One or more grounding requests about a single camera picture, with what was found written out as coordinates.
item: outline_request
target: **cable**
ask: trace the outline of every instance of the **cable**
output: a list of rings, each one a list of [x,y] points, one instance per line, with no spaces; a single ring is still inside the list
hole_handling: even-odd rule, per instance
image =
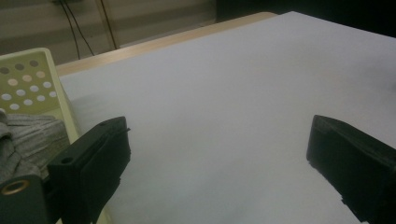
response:
[[[88,44],[88,41],[87,41],[87,39],[85,39],[85,37],[84,37],[84,35],[82,34],[82,32],[81,32],[81,29],[79,29],[79,25],[78,25],[78,22],[77,22],[77,20],[76,20],[76,17],[74,16],[74,14],[73,14],[73,11],[72,11],[72,9],[70,9],[70,7],[69,7],[69,5],[67,4],[67,2],[66,2],[66,0],[61,0],[61,2],[64,2],[65,4],[66,4],[66,7],[67,7],[67,9],[69,9],[69,11],[70,11],[70,14],[72,15],[72,17],[73,17],[73,20],[75,21],[75,23],[76,23],[76,26],[77,26],[77,28],[78,28],[78,31],[79,31],[79,33],[81,34],[81,37],[82,37],[82,39],[85,41],[85,43],[87,44],[87,46],[88,46],[88,49],[90,50],[90,52],[91,52],[91,54],[92,54],[92,56],[94,56],[94,54],[93,54],[93,52],[92,52],[92,49],[91,49],[91,46],[90,46],[90,44]]]
[[[77,42],[77,39],[76,39],[76,34],[74,33],[74,29],[73,29],[73,26],[72,26],[72,22],[70,21],[69,14],[67,14],[66,8],[64,8],[64,1],[63,0],[61,0],[61,5],[62,5],[62,8],[64,9],[64,14],[67,17],[67,20],[69,21],[70,29],[72,30],[73,38],[74,38],[75,44],[76,44],[78,59],[81,59],[80,56],[79,56],[79,49],[78,49],[78,42]]]

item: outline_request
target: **crumpled fabric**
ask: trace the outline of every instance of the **crumpled fabric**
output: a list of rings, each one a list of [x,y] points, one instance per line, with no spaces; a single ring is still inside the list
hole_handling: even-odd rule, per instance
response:
[[[46,178],[49,162],[69,145],[63,121],[0,110],[0,184],[21,175]]]

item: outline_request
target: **white tabletop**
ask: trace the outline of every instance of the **white tabletop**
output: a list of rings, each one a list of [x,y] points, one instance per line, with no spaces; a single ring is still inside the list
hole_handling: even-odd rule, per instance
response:
[[[85,132],[125,116],[115,224],[354,224],[305,158],[312,118],[396,147],[396,39],[298,13],[62,77]]]

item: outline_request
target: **black plastic part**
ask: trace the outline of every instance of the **black plastic part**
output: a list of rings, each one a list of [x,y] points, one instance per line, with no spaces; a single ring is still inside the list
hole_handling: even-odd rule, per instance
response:
[[[47,224],[47,211],[41,178],[25,175],[0,186],[1,224]]]
[[[102,122],[49,164],[64,224],[96,223],[130,160],[128,131],[124,117]]]
[[[314,116],[306,154],[360,222],[396,223],[396,150],[337,119]]]

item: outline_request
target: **wall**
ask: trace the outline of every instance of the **wall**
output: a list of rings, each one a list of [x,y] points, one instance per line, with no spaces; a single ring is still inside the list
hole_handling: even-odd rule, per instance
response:
[[[214,0],[67,2],[94,54],[206,25],[216,18]],[[113,32],[114,41],[109,29]],[[75,32],[81,57],[90,57],[78,30],[75,29]],[[62,6],[50,0],[0,1],[0,55],[42,47],[51,50],[56,64],[78,59],[74,38]]]

